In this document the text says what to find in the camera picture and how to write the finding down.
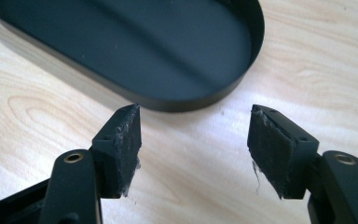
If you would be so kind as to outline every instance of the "black plastic tray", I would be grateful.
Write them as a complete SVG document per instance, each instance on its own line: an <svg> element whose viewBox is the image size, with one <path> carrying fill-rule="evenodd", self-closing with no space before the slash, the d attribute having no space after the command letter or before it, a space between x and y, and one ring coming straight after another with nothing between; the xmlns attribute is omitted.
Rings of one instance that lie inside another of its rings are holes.
<svg viewBox="0 0 358 224"><path fill-rule="evenodd" d="M0 18L111 90L163 111L229 94L264 36L256 0L0 0Z"/></svg>

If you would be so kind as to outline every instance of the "black plastic part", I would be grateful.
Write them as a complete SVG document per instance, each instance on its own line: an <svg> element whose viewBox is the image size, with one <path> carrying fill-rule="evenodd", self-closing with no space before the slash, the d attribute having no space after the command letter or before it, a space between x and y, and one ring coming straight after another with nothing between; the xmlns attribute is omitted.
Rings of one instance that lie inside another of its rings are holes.
<svg viewBox="0 0 358 224"><path fill-rule="evenodd" d="M38 223L101 223L100 198L90 151L72 150L57 158Z"/></svg>
<svg viewBox="0 0 358 224"><path fill-rule="evenodd" d="M315 159L318 146L318 140L279 111L253 105L248 148L280 197L304 197L306 167Z"/></svg>
<svg viewBox="0 0 358 224"><path fill-rule="evenodd" d="M257 0L0 0L0 19L131 101L175 112L233 91L264 37Z"/></svg>
<svg viewBox="0 0 358 224"><path fill-rule="evenodd" d="M320 203L329 203L324 189L324 182L322 181L322 177L320 174L321 161L322 156L317 154L314 161L306 166L304 182L306 188L310 191L314 200L317 200Z"/></svg>
<svg viewBox="0 0 358 224"><path fill-rule="evenodd" d="M0 201L0 223L37 223L48 189L48 179Z"/></svg>
<svg viewBox="0 0 358 224"><path fill-rule="evenodd" d="M142 145L140 106L120 108L92 139L92 152L101 174L101 197L127 196Z"/></svg>
<svg viewBox="0 0 358 224"><path fill-rule="evenodd" d="M308 211L312 224L332 224L336 218L330 202L320 202L313 195L310 195Z"/></svg>
<svg viewBox="0 0 358 224"><path fill-rule="evenodd" d="M326 151L320 174L334 214L334 223L358 224L358 158Z"/></svg>

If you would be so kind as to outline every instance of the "metal rivet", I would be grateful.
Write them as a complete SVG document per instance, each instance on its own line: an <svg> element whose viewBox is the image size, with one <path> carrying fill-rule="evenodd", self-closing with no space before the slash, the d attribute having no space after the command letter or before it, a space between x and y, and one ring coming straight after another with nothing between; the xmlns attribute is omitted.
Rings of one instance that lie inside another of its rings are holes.
<svg viewBox="0 0 358 224"><path fill-rule="evenodd" d="M345 156L345 155L342 155L342 154L336 154L336 155L334 155L334 157L335 157L336 160L338 160L339 162L344 163L344 164L347 164L347 165L354 165L354 164L356 164L356 161L355 161L352 157L349 157L349 156Z"/></svg>
<svg viewBox="0 0 358 224"><path fill-rule="evenodd" d="M74 163L74 162L78 162L83 160L84 155L81 153L73 153L67 157L65 157L65 159L63 159L63 161L65 161L66 163Z"/></svg>

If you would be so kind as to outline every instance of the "clamp jaw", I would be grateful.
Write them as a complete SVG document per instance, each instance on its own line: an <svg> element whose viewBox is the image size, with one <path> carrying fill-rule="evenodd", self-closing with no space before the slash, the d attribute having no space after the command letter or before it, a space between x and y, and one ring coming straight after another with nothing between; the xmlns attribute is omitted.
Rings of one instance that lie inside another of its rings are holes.
<svg viewBox="0 0 358 224"><path fill-rule="evenodd" d="M120 108L89 150L63 153L50 179L0 201L0 224L103 223L100 199L127 196L139 168L139 108Z"/></svg>
<svg viewBox="0 0 358 224"><path fill-rule="evenodd" d="M310 221L358 223L358 158L340 151L316 151L316 138L279 111L254 105L248 147L280 198L308 203Z"/></svg>

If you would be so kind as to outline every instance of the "wooden table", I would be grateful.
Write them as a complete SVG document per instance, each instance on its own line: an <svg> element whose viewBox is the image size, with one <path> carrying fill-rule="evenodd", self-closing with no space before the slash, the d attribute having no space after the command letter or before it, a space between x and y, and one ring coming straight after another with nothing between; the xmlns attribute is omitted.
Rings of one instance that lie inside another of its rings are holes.
<svg viewBox="0 0 358 224"><path fill-rule="evenodd" d="M142 168L130 194L103 200L105 223L309 223L307 201L260 186L246 146L253 104L280 110L358 157L358 0L261 0L263 48L240 86L207 108L142 109ZM131 102L0 22L0 199L49 177Z"/></svg>

